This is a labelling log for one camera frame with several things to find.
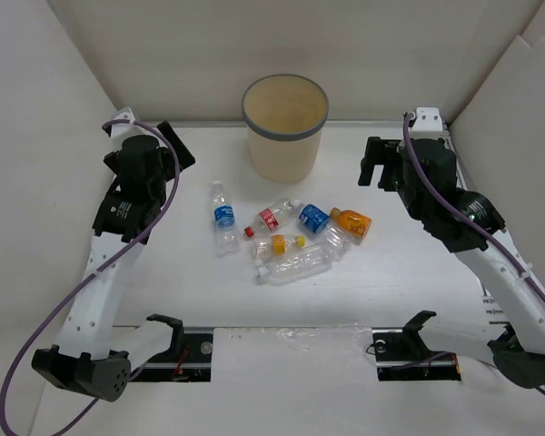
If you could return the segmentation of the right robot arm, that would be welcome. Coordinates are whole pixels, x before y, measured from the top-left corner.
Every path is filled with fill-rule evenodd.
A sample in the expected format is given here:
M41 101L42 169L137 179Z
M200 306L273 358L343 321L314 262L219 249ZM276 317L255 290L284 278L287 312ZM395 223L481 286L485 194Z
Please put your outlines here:
M545 385L545 290L517 253L504 219L484 195L458 185L457 159L442 139L368 139L360 186L381 166L378 186L396 192L409 216L463 263L490 294L496 324L452 322L422 310L401 327L374 335L380 378L410 380L418 368L452 354L494 366L524 389Z

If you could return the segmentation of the orange juice bottle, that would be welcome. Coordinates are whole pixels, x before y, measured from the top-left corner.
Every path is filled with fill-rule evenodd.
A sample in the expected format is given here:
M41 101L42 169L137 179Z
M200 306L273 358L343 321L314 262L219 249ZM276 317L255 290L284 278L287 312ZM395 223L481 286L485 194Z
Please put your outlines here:
M353 210L332 208L329 214L336 236L360 244L372 226L372 219Z

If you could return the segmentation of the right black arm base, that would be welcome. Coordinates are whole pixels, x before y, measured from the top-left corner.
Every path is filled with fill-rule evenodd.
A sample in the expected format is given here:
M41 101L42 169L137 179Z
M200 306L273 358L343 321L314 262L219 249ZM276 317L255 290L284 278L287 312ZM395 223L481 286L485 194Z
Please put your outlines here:
M372 329L366 353L375 358L380 382L460 382L457 357L429 350L417 333L403 328Z

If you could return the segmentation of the clear bottle white cap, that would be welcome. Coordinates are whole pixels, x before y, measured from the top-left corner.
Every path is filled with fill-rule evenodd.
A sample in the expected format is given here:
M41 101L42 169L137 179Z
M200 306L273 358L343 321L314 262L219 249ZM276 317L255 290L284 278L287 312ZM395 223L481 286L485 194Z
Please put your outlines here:
M296 282L330 270L334 259L332 246L318 243L258 266L257 279L276 286Z

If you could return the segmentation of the clear bottle red label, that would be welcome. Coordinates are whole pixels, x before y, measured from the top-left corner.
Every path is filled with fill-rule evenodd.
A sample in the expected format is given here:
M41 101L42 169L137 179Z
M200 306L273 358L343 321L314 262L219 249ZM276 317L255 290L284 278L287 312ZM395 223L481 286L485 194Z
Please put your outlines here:
M244 228L244 234L247 238L252 239L257 234L275 232L287 224L293 218L294 213L293 202L288 198L281 199L257 213L253 222Z

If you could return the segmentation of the clear bottle large blue label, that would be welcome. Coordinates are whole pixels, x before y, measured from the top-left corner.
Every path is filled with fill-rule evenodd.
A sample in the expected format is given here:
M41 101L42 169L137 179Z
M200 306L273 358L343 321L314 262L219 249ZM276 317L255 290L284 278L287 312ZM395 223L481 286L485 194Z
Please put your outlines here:
M340 260L347 253L352 238L322 209L312 203L298 202L295 213L302 228L320 242L330 245L335 260Z

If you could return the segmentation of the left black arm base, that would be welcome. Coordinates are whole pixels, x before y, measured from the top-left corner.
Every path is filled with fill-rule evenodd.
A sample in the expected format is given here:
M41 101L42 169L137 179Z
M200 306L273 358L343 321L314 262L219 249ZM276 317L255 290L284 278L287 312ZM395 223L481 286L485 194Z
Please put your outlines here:
M177 354L155 355L134 382L209 382L212 378L213 329L186 329Z

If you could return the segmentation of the clear bottle yellow cap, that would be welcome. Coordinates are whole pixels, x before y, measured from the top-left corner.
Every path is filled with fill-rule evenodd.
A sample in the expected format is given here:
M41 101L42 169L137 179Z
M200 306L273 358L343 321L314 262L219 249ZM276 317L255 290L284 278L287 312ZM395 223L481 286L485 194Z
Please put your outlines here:
M257 262L267 263L271 259L296 252L306 244L303 235L274 234L253 241L252 256Z

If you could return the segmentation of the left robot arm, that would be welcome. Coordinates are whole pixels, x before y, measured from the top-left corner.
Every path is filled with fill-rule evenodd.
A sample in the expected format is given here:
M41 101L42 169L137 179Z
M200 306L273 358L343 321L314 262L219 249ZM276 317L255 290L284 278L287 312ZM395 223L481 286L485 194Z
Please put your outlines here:
M125 277L170 206L181 171L195 159L168 122L152 129L115 119L104 131L121 144L104 157L114 179L94 219L86 284L53 345L36 350L31 366L56 388L113 402L147 361L183 352L183 323L173 317L151 314L117 340L112 330Z

